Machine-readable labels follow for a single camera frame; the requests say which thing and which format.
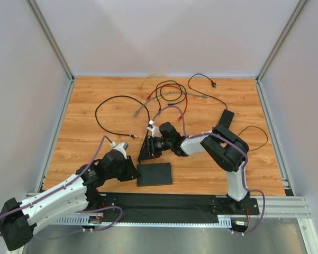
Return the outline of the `black network switch box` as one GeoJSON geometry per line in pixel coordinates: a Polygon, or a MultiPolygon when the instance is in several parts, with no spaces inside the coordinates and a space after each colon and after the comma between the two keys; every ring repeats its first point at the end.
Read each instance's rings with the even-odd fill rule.
{"type": "Polygon", "coordinates": [[[138,164],[138,187],[172,185],[171,163],[138,164]]]}

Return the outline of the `black cable teal plug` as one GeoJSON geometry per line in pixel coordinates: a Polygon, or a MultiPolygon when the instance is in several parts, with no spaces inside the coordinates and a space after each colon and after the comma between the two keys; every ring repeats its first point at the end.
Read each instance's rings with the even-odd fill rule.
{"type": "Polygon", "coordinates": [[[143,102],[130,95],[115,95],[100,102],[94,111],[97,125],[106,133],[136,140],[150,120],[150,111],[143,102]]]}

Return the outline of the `black power adapter brick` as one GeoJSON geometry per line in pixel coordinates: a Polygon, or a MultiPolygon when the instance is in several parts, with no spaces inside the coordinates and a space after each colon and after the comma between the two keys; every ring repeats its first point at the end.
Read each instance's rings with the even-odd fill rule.
{"type": "Polygon", "coordinates": [[[234,112],[229,110],[224,110],[218,124],[223,125],[227,129],[229,129],[232,123],[233,117],[234,117],[234,112]]]}

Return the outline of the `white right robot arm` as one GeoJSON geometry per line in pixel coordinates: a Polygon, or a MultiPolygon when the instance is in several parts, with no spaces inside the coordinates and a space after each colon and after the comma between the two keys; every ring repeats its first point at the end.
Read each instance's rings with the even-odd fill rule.
{"type": "Polygon", "coordinates": [[[226,171],[227,198],[233,209],[244,209],[250,198],[244,173],[248,162],[249,146],[227,127],[218,124],[212,130],[195,136],[181,135],[175,127],[165,122],[160,126],[149,121],[144,145],[138,161],[159,158],[163,151],[170,150],[178,157],[188,157],[206,152],[216,164],[226,171]]]}

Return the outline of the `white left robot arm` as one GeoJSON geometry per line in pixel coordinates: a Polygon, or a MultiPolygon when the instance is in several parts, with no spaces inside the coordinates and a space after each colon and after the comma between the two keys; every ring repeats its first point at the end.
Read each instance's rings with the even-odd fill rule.
{"type": "Polygon", "coordinates": [[[113,149],[47,191],[22,201],[6,201],[0,212],[0,236],[9,251],[19,249],[64,216],[81,211],[101,213],[104,201],[97,189],[107,180],[125,182],[139,177],[131,157],[113,149]]]}

